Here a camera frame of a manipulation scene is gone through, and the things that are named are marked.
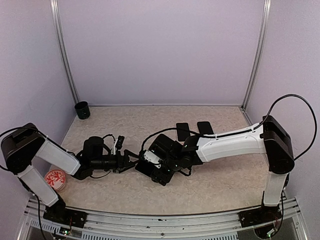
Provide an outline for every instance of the tabletop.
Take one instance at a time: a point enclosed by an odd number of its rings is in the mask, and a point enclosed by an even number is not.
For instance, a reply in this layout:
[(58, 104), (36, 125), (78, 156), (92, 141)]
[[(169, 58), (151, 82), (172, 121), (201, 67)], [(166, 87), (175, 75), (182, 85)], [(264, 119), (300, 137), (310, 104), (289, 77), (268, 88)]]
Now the tabletop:
[[(96, 106), (86, 120), (77, 117), (62, 146), (79, 152), (91, 136), (125, 136), (123, 147), (138, 153), (143, 140), (152, 133), (188, 123), (197, 132), (197, 122), (209, 121), (214, 133), (247, 127), (235, 106)], [(176, 131), (165, 134), (176, 140)], [(150, 139), (145, 149), (155, 138)], [(105, 139), (112, 146), (112, 138)], [(94, 171), (94, 176), (103, 175)], [(214, 213), (251, 207), (261, 203), (268, 166), (260, 154), (216, 159), (194, 166), (191, 176), (175, 173), (162, 186), (136, 171), (110, 173), (100, 179), (77, 180), (67, 176), (59, 192), (67, 206), (111, 213), (140, 215), (185, 215)]]

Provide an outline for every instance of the black cup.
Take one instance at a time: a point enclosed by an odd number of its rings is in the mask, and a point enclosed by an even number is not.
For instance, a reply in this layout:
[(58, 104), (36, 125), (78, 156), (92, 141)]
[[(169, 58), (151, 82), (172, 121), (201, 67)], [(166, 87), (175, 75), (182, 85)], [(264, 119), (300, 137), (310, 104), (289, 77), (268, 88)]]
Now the black cup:
[(74, 109), (79, 119), (87, 119), (90, 117), (90, 110), (88, 103), (86, 101), (80, 101), (75, 106)]

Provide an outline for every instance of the metal frame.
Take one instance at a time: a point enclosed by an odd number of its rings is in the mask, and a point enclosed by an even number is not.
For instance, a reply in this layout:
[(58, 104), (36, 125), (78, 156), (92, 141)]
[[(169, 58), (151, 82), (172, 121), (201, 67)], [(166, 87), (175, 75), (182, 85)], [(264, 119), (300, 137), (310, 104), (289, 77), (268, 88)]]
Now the metal frame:
[(271, 0), (264, 0), (264, 8), (263, 8), (263, 15), (262, 15), (262, 21), (261, 21), (261, 27), (260, 27), (260, 33), (259, 33), (259, 40), (258, 40), (258, 46), (255, 52), (253, 67), (250, 74), (250, 80), (248, 87), (245, 92), (245, 96), (242, 103), (242, 109), (246, 111), (254, 85), (257, 77), (257, 72), (265, 44), (265, 38), (267, 33), (267, 27), (269, 22), (269, 15), (270, 15), (270, 7), (271, 7)]
[(80, 100), (79, 100), (78, 92), (76, 89), (76, 85), (75, 85), (75, 82), (71, 73), (69, 61), (68, 61), (66, 46), (64, 42), (64, 35), (62, 32), (62, 26), (60, 21), (58, 0), (50, 0), (50, 4), (51, 4), (52, 15), (53, 15), (55, 33), (58, 41), (59, 50), (61, 53), (62, 63), (66, 73), (68, 85), (72, 94), (72, 99), (74, 103), (77, 104)]
[[(308, 240), (306, 228), (295, 198), (283, 196), (284, 219), (292, 218), (296, 223), (299, 240)], [(238, 232), (252, 229), (242, 228), (238, 212), (244, 209), (193, 215), (137, 215), (110, 213), (87, 209), (71, 208), (88, 213), (84, 228), (72, 228), (74, 235), (68, 236), (77, 240), (153, 240), (153, 239), (186, 239), (186, 240), (237, 240)], [(40, 205), (43, 214), (45, 205)], [(26, 240), (30, 227), (40, 228), (38, 221), (38, 203), (30, 199), (24, 212), (17, 240)], [(69, 228), (45, 219), (41, 220), (44, 231)]]

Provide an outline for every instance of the black phone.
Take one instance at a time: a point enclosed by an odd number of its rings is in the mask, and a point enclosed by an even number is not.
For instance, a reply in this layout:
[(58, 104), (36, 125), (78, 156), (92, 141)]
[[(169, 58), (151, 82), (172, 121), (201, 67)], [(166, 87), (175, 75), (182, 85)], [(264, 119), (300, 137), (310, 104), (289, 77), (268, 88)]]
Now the black phone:
[(176, 135), (179, 142), (184, 142), (188, 137), (190, 137), (189, 124), (186, 122), (178, 122), (175, 124), (177, 130)]
[(212, 127), (211, 127), (210, 122), (208, 122), (208, 121), (198, 121), (198, 122), (196, 123), (196, 125), (198, 126), (198, 130), (199, 130), (199, 133), (200, 133), (201, 135), (204, 135), (204, 134), (208, 134), (208, 135), (214, 134), (214, 131), (212, 130)]

